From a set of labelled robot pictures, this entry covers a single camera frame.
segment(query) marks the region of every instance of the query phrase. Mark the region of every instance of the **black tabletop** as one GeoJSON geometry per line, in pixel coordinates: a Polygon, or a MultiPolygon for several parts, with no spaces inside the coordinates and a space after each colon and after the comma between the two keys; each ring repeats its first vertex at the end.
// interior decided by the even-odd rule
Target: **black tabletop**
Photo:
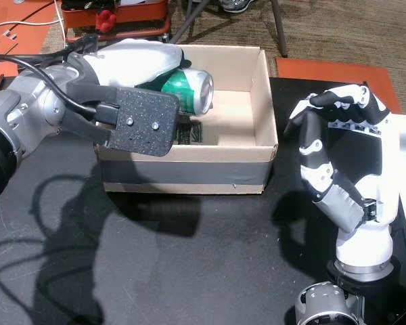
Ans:
{"type": "MultiPolygon", "coordinates": [[[[330,86],[292,82],[271,80],[279,129],[330,86]]],[[[46,139],[0,197],[0,324],[294,324],[337,233],[297,154],[280,136],[261,195],[106,194],[91,143],[46,139]]]]}

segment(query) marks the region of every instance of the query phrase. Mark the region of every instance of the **robot finger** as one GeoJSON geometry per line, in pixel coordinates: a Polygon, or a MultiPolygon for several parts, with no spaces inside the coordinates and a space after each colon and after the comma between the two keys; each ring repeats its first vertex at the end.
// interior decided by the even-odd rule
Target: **robot finger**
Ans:
{"type": "Polygon", "coordinates": [[[310,111],[313,108],[316,109],[321,109],[318,107],[315,107],[310,104],[310,101],[308,100],[311,96],[314,96],[315,94],[312,93],[310,94],[307,99],[305,100],[300,100],[295,108],[293,109],[292,113],[290,114],[289,121],[286,125],[286,128],[284,129],[284,136],[289,137],[293,133],[293,131],[301,126],[302,120],[304,118],[304,115],[310,111]]]}

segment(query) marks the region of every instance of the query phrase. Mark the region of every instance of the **black cable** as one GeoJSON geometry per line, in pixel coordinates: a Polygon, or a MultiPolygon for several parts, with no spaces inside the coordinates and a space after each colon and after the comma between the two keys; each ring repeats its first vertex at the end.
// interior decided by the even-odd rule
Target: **black cable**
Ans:
{"type": "Polygon", "coordinates": [[[68,108],[71,109],[72,111],[82,114],[84,117],[92,117],[93,115],[96,114],[96,109],[81,105],[80,103],[75,102],[71,97],[66,95],[57,86],[57,84],[48,76],[48,74],[43,72],[41,69],[15,56],[5,56],[0,54],[0,62],[1,61],[16,63],[19,66],[23,66],[32,71],[33,73],[37,74],[44,81],[44,83],[55,93],[55,95],[58,96],[64,103],[66,103],[68,105],[68,108]]]}

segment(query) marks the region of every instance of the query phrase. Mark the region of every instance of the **cardboard box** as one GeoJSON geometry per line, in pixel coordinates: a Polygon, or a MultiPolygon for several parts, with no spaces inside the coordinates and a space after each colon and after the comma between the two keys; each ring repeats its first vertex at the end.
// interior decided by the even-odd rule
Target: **cardboard box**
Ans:
{"type": "Polygon", "coordinates": [[[265,52],[258,47],[182,45],[191,68],[208,71],[213,109],[198,119],[202,143],[164,157],[97,148],[107,192],[260,194],[277,151],[265,52]]]}

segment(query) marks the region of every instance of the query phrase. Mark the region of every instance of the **robotic hand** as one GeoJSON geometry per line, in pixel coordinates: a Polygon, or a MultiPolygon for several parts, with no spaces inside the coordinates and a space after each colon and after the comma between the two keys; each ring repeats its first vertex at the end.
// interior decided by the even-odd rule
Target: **robotic hand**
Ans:
{"type": "Polygon", "coordinates": [[[182,66],[181,48],[126,39],[89,55],[96,51],[97,36],[88,35],[52,54],[0,55],[25,68],[0,91],[0,193],[41,141],[62,129],[111,149],[170,150],[178,98],[137,86],[182,66]]]}
{"type": "Polygon", "coordinates": [[[396,299],[388,296],[399,268],[391,259],[390,223],[399,203],[392,114],[366,85],[346,85],[299,101],[285,135],[299,126],[302,180],[339,230],[336,260],[328,263],[332,282],[300,293],[296,322],[395,324],[396,313],[387,316],[403,308],[388,302],[396,299]]]}
{"type": "Polygon", "coordinates": [[[301,125],[301,177],[313,202],[339,227],[336,265],[358,280],[390,271],[389,224],[399,203],[399,134],[391,118],[368,87],[347,85],[299,101],[285,130],[288,135],[301,125]],[[331,145],[339,147],[340,166],[328,158],[321,120],[336,138],[331,145]]]}

